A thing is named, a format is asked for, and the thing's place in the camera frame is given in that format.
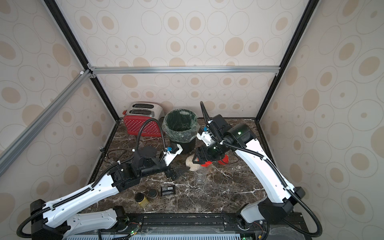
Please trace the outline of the red-lid oatmeal jar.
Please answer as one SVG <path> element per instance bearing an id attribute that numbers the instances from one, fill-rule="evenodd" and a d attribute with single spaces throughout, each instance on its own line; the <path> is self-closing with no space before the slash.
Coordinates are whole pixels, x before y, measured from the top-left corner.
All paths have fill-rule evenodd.
<path id="1" fill-rule="evenodd" d="M 187 157 L 186 166 L 189 167 L 191 172 L 201 172 L 205 173 L 209 171 L 208 167 L 203 167 L 202 165 L 193 163 L 194 155 Z"/>

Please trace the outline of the clear oatmeal jar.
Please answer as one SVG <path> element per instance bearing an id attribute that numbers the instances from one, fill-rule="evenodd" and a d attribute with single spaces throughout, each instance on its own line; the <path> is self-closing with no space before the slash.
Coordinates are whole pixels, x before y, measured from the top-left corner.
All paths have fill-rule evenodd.
<path id="1" fill-rule="evenodd" d="M 207 180 L 207 173 L 208 173 L 208 169 L 199 169 L 199 170 L 195 171 L 196 183 L 198 185 L 205 184 L 205 182 Z"/>

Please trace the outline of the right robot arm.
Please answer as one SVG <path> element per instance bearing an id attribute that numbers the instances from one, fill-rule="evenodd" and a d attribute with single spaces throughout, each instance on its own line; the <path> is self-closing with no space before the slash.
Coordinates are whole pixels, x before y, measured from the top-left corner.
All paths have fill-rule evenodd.
<path id="1" fill-rule="evenodd" d="M 246 124 L 234 127 L 225 124 L 219 128 L 213 120 L 210 120 L 203 130 L 198 131 L 197 138 L 204 145 L 196 149 L 193 163 L 204 165 L 207 162 L 221 161 L 227 152 L 232 151 L 248 165 L 266 192 L 262 200 L 247 204 L 238 212 L 237 221 L 240 228 L 248 229 L 251 224 L 260 221 L 269 225 L 284 222 L 300 234 L 312 238 L 322 235 L 323 227 L 320 220 L 302 200 L 305 196 L 304 189 L 294 187 L 281 174 Z M 317 226 L 315 232 L 302 230 L 287 220 L 296 204 L 299 204 L 313 219 Z"/>

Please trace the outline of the black trash bin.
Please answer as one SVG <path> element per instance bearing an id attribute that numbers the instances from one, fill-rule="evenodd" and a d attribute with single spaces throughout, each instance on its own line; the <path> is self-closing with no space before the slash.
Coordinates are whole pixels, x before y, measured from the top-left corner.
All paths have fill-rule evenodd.
<path id="1" fill-rule="evenodd" d="M 188 154 L 196 148 L 196 139 L 193 139 L 189 143 L 180 143 L 180 146 L 183 149 L 181 154 Z"/>

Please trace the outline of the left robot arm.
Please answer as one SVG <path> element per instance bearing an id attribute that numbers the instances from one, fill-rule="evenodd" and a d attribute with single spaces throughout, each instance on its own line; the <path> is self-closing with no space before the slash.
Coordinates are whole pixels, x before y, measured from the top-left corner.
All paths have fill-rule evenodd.
<path id="1" fill-rule="evenodd" d="M 32 240 L 64 240 L 78 233 L 110 229 L 120 218 L 114 209 L 106 213 L 81 215 L 89 206 L 138 185 L 141 178 L 164 173 L 178 179 L 190 167 L 172 168 L 171 161 L 157 157 L 131 157 L 107 168 L 89 185 L 62 198 L 31 204 L 31 215 L 17 229 L 17 236 Z"/>

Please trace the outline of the small red jar lid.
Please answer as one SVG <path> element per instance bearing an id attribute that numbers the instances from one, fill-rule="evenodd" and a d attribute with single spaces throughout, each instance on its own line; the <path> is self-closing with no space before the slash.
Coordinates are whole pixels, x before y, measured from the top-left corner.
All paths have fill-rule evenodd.
<path id="1" fill-rule="evenodd" d="M 229 157 L 228 155 L 225 155 L 222 160 L 219 161 L 220 165 L 228 165 L 229 164 Z"/>

